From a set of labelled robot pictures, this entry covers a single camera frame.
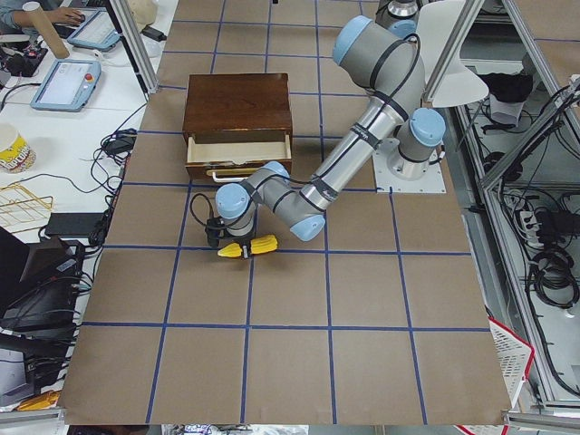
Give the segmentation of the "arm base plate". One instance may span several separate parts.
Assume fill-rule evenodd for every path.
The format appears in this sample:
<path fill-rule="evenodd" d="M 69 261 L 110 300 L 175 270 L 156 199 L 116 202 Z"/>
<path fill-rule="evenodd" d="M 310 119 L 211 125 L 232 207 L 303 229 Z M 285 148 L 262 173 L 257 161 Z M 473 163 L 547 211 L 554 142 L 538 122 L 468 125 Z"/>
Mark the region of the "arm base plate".
<path fill-rule="evenodd" d="M 372 155 L 376 190 L 379 193 L 444 194 L 445 181 L 435 149 L 424 162 L 405 160 L 397 140 L 386 140 Z"/>

